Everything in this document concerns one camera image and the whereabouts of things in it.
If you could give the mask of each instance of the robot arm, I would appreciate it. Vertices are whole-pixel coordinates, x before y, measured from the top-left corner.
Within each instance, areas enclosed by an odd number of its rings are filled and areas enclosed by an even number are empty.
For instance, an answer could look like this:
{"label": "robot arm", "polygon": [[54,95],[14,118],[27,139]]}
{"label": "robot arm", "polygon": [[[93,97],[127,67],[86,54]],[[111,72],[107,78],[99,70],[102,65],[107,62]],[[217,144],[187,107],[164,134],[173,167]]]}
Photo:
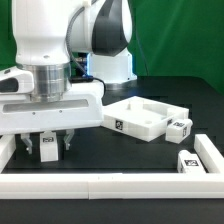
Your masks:
{"label": "robot arm", "polygon": [[17,68],[33,74],[33,102],[62,99],[72,52],[115,56],[131,39],[127,0],[12,0],[12,16]]}
{"label": "robot arm", "polygon": [[12,0],[12,17],[16,67],[0,83],[18,88],[0,89],[0,134],[99,126],[102,85],[71,85],[70,56],[121,52],[131,38],[127,0]]}

